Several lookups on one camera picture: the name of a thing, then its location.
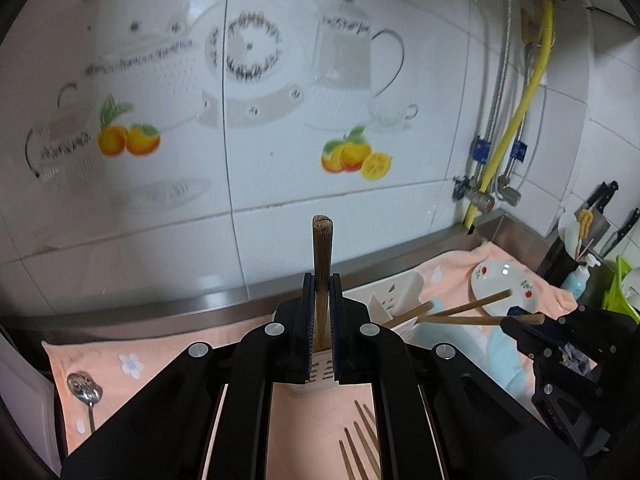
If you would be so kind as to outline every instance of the soap dispenser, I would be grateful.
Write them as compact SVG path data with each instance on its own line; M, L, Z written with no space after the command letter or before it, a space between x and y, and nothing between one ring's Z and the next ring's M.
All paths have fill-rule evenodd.
M583 264L580 264L577 269L569 274L562 283L562 289L574 295L574 300L578 301L578 298L583 294L587 288L587 281L589 279L589 267L599 266L600 261L593 255L587 254Z

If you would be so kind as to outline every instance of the pipe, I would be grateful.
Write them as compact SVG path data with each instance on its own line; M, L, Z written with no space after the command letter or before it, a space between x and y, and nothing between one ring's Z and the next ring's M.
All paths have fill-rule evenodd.
M532 66L532 62L533 62L533 58L534 58L534 54L536 52L536 44L535 43L527 43L524 46L524 63L525 63L525 76L524 76L524 86L522 88L522 92L524 92L527 89L527 86L529 85L530 81L531 81L531 73L533 72L533 66ZM529 109L527 109L527 111L524 113L524 117L522 118L522 122L520 123L520 126L518 127L518 131L516 132L516 138L513 142L520 142L522 140L522 135L524 133L524 127L527 123L527 114L529 113ZM513 167L515 166L516 163L516 159L513 157L509 157L509 161L507 163L507 167L504 170L504 173L502 174L502 176L505 179L509 179L511 178L511 174L513 173Z
M526 113L533 96L536 94L538 90L538 86L540 86L540 81L542 80L542 76L545 73L546 66L549 62L549 54L551 53L551 43L553 40L553 22L554 22L554 8L551 0L542 0L542 47L540 48L540 55L538 56L538 60L536 61L536 68L533 71L533 76L531 77L531 82L527 86L527 89L522 93L522 98L520 99L520 103L518 104L518 108L516 108L513 117L509 121L507 129L498 144L498 147L495 150L495 153L492 155L489 163L484 168L484 174L482 175L482 182L480 183L480 191L485 192L491 183L491 179L494 177L496 171L498 170L498 166L500 165L500 161L504 157L504 154L507 152L509 148L509 144L513 136L515 135L520 123L522 122L522 118ZM471 226L474 223L474 219L476 218L476 213L478 209L470 205L466 210L465 216L465 227L467 229L471 229Z
M504 27L502 28L502 44L500 46L500 61L498 62L498 73L495 79L494 98L491 103L491 112L489 121L486 125L484 140L491 143L494 140L495 129L500 116L500 108L502 107L502 98L504 95L504 85L507 79L507 69L509 67L509 50L511 48L511 22L513 15L513 0L502 0L502 18ZM476 163L476 171L474 173L474 182L476 185L480 182L484 164Z

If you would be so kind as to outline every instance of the spoon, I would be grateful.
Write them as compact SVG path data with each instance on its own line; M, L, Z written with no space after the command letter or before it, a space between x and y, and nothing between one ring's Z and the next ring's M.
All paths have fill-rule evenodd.
M84 402L89 408L89 428L91 433L95 433L94 423L94 406L100 402L102 398L102 388L92 380L92 378L83 374L69 374L66 377L66 385L73 396Z

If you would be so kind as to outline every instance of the green basket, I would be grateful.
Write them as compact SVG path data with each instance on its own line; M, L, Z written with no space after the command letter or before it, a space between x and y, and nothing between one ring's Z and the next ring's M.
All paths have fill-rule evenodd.
M636 323L640 322L640 314L634 309L622 294L622 280L633 269L622 256L616 258L616 275L613 278L611 288L605 293L602 301L604 310L619 312L631 316Z

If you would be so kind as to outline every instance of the teapot print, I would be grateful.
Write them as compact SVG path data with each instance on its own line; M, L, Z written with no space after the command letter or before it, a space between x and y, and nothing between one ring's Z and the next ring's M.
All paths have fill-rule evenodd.
M394 76L371 88L371 42L393 37L401 55ZM341 0L322 13L316 35L306 124L321 130L349 130L368 117L369 104L396 80L404 65L404 41L394 30L371 34L367 14L354 0Z

